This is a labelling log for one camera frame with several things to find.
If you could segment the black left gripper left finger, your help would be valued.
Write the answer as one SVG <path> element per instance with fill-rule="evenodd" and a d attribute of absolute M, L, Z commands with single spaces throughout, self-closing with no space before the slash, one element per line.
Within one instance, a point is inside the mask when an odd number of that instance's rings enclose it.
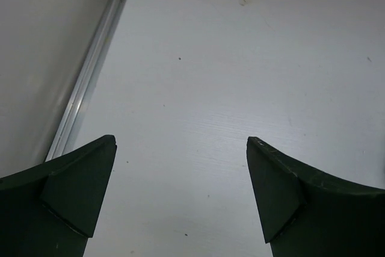
<path fill-rule="evenodd" d="M 1 256 L 83 256 L 116 156 L 113 135 L 1 178 Z"/>

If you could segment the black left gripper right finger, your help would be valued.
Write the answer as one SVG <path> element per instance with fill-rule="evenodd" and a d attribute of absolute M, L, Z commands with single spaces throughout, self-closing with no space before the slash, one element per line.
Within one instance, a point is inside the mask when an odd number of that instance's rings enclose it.
<path fill-rule="evenodd" d="M 257 137 L 247 164 L 274 256 L 383 256 L 384 190 L 289 157 Z"/>

